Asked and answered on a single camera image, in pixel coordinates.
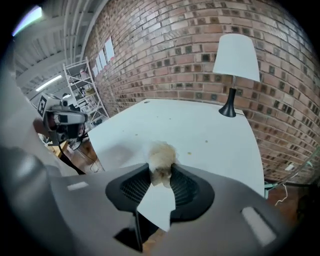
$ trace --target black mesh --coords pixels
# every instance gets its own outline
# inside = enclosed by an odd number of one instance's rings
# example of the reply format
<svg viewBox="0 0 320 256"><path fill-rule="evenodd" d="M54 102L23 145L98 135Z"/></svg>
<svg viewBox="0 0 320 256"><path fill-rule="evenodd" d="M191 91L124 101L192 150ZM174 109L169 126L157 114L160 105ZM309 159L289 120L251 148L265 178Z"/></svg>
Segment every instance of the black mesh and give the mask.
<svg viewBox="0 0 320 256"><path fill-rule="evenodd" d="M199 191L196 182L174 169L172 169L170 186L173 190L176 208L192 202Z"/></svg>
<svg viewBox="0 0 320 256"><path fill-rule="evenodd" d="M120 186L120 190L127 198L139 204L145 196L150 183L149 171L142 171L124 181Z"/></svg>

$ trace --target tabletop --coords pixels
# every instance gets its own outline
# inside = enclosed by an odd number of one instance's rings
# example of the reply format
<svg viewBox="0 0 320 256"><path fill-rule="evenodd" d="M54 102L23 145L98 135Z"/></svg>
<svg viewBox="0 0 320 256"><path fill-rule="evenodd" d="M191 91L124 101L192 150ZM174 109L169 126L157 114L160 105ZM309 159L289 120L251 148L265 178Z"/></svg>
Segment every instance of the tabletop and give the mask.
<svg viewBox="0 0 320 256"><path fill-rule="evenodd" d="M263 166L253 131L241 110L231 118L221 115L220 108L193 101L145 99L88 135L105 171L146 163L148 145L163 141L175 148L177 163L235 179L263 196Z"/></svg>

